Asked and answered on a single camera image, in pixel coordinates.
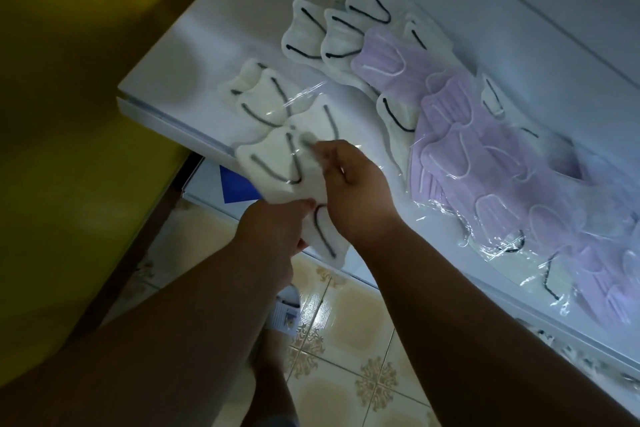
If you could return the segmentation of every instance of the forearm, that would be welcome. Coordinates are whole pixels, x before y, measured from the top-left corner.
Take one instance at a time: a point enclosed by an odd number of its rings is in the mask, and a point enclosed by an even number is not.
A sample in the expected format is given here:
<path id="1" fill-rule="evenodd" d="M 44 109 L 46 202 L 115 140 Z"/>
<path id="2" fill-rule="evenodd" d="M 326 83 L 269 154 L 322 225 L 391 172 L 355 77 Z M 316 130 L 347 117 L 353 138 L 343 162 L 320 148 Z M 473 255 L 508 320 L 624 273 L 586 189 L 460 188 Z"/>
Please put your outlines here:
<path id="1" fill-rule="evenodd" d="M 277 293 L 265 260 L 232 242 L 5 386 L 0 424 L 210 426 Z"/>
<path id="2" fill-rule="evenodd" d="M 404 223 L 370 243 L 356 248 L 444 425 L 634 422 Z"/>

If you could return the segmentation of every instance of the tile floor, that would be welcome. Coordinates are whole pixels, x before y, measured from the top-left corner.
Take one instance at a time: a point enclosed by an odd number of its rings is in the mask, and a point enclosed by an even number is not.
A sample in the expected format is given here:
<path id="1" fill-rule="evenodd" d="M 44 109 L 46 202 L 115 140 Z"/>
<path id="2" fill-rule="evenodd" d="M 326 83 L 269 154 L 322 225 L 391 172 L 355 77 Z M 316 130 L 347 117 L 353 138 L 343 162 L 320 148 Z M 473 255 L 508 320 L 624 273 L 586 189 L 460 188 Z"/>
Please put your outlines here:
<path id="1" fill-rule="evenodd" d="M 181 201 L 105 322 L 222 248 L 235 228 L 234 221 Z M 287 382 L 302 427 L 439 426 L 380 293 L 303 255 L 292 264 L 303 310 Z M 239 426 L 254 387 L 247 365 L 214 426 Z"/>

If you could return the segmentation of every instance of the foot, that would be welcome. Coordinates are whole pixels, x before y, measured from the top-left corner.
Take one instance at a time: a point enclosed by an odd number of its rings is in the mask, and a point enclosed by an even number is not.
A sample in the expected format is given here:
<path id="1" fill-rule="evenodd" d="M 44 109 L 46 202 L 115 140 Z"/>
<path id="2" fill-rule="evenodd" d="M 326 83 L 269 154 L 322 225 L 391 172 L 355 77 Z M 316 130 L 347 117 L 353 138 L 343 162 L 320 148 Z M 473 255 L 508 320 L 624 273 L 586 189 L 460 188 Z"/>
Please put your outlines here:
<path id="1" fill-rule="evenodd" d="M 289 335 L 273 329 L 263 330 L 253 364 L 253 372 L 258 374 L 262 368 L 268 367 L 284 373 L 284 363 L 290 344 L 291 337 Z"/>

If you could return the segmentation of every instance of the hand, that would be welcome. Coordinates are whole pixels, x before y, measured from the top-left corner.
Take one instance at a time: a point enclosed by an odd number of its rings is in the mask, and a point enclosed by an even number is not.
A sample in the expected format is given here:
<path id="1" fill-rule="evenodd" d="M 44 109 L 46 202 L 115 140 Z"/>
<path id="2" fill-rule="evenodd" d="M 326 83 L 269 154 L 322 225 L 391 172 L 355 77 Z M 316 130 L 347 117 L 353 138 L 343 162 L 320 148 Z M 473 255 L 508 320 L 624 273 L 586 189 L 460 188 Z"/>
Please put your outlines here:
<path id="1" fill-rule="evenodd" d="M 312 149 L 323 166 L 329 216 L 356 249 L 376 243 L 389 226 L 402 222 L 385 175 L 358 148 L 331 140 Z"/>
<path id="2" fill-rule="evenodd" d="M 286 204 L 268 204 L 260 199 L 242 215 L 234 241 L 267 259 L 288 260 L 307 247 L 300 238 L 302 219 L 315 207 L 313 199 Z"/>

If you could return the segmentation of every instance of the leg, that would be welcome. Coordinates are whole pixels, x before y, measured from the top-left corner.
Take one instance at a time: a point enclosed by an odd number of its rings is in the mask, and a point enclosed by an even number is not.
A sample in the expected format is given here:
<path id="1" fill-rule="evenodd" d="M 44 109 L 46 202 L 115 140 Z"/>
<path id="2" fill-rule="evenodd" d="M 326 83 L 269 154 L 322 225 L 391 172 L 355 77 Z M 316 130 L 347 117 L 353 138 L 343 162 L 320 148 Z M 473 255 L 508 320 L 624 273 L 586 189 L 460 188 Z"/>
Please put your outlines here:
<path id="1" fill-rule="evenodd" d="M 284 378 L 284 362 L 291 337 L 279 331 L 264 330 L 261 340 L 253 367 L 255 392 L 241 427 L 297 426 L 296 407 Z"/>

